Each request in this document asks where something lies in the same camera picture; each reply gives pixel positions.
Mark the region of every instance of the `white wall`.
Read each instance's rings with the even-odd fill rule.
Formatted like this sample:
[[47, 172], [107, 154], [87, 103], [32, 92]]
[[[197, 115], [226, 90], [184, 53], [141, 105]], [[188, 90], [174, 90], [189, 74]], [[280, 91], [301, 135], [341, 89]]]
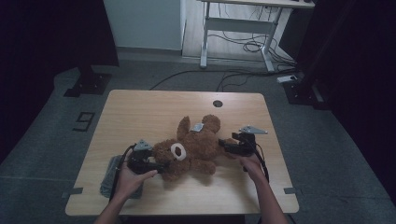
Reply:
[[186, 0], [104, 0], [117, 47], [181, 50]]

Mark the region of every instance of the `floor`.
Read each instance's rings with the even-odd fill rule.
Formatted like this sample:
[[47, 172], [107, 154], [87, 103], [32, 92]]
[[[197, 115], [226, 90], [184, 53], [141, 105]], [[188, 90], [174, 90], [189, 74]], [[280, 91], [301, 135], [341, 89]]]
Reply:
[[[94, 67], [113, 75], [106, 92], [78, 98], [63, 97], [78, 70], [59, 74], [49, 101], [0, 165], [0, 222], [92, 223], [95, 217], [70, 217], [64, 209], [108, 93], [149, 90], [181, 71], [196, 72], [167, 79], [154, 90], [215, 91], [223, 73], [213, 70], [265, 74], [254, 63], [232, 63], [217, 60], [212, 71], [203, 71], [195, 59], [124, 52], [120, 67]], [[290, 223], [394, 223], [395, 206], [332, 112], [290, 105], [276, 83], [280, 76], [230, 77], [224, 91], [264, 95], [300, 205], [299, 212], [287, 215]], [[73, 131], [80, 112], [95, 113], [85, 133]], [[245, 223], [258, 218], [246, 215]]]

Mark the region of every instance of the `teddy bear snout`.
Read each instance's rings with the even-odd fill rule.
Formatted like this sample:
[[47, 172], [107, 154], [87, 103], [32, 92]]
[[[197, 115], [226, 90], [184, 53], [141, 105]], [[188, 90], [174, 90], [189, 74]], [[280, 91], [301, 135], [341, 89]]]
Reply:
[[186, 159], [186, 149], [180, 143], [174, 143], [171, 146], [171, 152], [178, 161], [183, 161]]

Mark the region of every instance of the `white desk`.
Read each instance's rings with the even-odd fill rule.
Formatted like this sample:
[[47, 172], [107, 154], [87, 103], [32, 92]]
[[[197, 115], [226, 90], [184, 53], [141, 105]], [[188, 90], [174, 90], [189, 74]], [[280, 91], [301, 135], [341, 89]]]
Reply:
[[[262, 48], [262, 57], [264, 58], [266, 67], [269, 72], [275, 72], [272, 65], [272, 57], [269, 54], [269, 48], [271, 46], [272, 39], [279, 21], [282, 8], [313, 8], [315, 4], [313, 2], [306, 3], [303, 0], [299, 2], [291, 0], [201, 0], [207, 3], [206, 14], [205, 14], [205, 26], [204, 26], [204, 43], [202, 44], [201, 50], [201, 62], [200, 66], [206, 68], [207, 61], [207, 32], [209, 30], [214, 31], [229, 31], [239, 33], [253, 33], [269, 35], [267, 41]], [[264, 7], [279, 7], [276, 13], [276, 17], [273, 21], [248, 21], [248, 20], [236, 20], [236, 19], [225, 19], [225, 18], [210, 18], [210, 3], [225, 3], [225, 4], [240, 4], [240, 5], [255, 5]]]

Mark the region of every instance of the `human hand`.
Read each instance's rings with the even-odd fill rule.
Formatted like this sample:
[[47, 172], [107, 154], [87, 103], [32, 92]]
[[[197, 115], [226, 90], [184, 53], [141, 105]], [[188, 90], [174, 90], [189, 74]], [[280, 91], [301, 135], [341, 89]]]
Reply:
[[137, 175], [128, 168], [127, 162], [125, 161], [121, 166], [115, 197], [120, 196], [122, 199], [127, 200], [146, 179], [154, 177], [156, 174], [158, 174], [158, 171], [153, 170], [142, 175]]
[[263, 177], [265, 178], [264, 172], [262, 171], [262, 165], [255, 154], [248, 157], [238, 156], [235, 154], [230, 155], [237, 159], [239, 163], [247, 169], [248, 175], [254, 182]]

